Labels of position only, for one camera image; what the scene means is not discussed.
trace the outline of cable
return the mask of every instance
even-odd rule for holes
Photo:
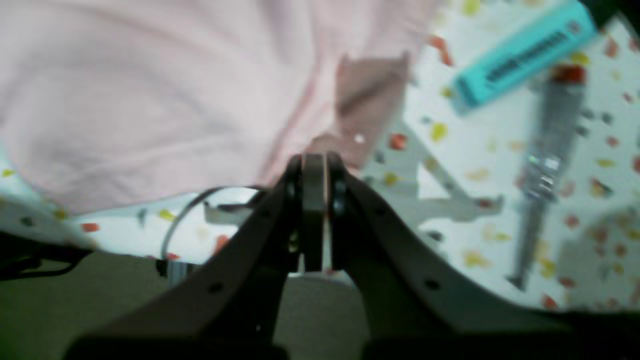
[[[191,200],[189,202],[189,204],[187,204],[184,209],[182,209],[180,211],[180,213],[178,214],[178,216],[175,217],[175,219],[173,219],[173,222],[171,223],[171,226],[169,227],[169,230],[167,230],[166,234],[164,235],[164,240],[162,243],[162,248],[160,249],[160,259],[161,260],[167,260],[166,256],[168,253],[168,249],[169,249],[169,244],[171,242],[171,239],[173,238],[173,234],[175,233],[176,228],[178,228],[178,225],[180,224],[180,222],[182,221],[182,219],[184,219],[189,212],[195,208],[196,206],[200,205],[201,203],[205,202],[209,196],[215,194],[216,192],[220,191],[220,190],[224,190],[224,189],[228,189],[231,188],[233,186],[221,186],[221,187],[217,187],[217,188],[212,188],[209,190],[204,191],[203,193],[201,193],[200,195],[198,195],[195,199]],[[259,194],[261,194],[262,192],[265,192],[266,190],[264,188],[258,187],[258,186],[246,186],[247,189],[254,189],[257,190],[258,192],[252,197],[251,200],[249,200],[249,204],[255,205],[254,203],[252,203],[252,200],[258,196]]]

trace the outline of screw hole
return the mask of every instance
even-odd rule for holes
[[[435,280],[428,279],[428,280],[424,281],[424,285],[429,290],[439,290],[440,289],[440,283],[435,281]]]
[[[222,290],[223,286],[222,283],[220,282],[214,282],[210,287],[209,287],[209,293],[210,294],[215,294],[217,292],[219,292],[220,290]]]

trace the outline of pink towel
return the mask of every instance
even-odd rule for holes
[[[4,0],[1,141],[73,213],[269,184],[305,150],[357,168],[438,2]]]

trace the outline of gray floor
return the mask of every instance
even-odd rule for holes
[[[83,331],[166,289],[151,260],[94,254],[67,275],[0,282],[0,359],[59,360]],[[275,342],[293,360],[357,359],[367,339],[355,290],[313,279],[285,288]]]

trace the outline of teal package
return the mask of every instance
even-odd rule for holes
[[[596,34],[589,10],[571,0],[465,69],[454,82],[456,97],[465,110],[478,107],[553,65]]]

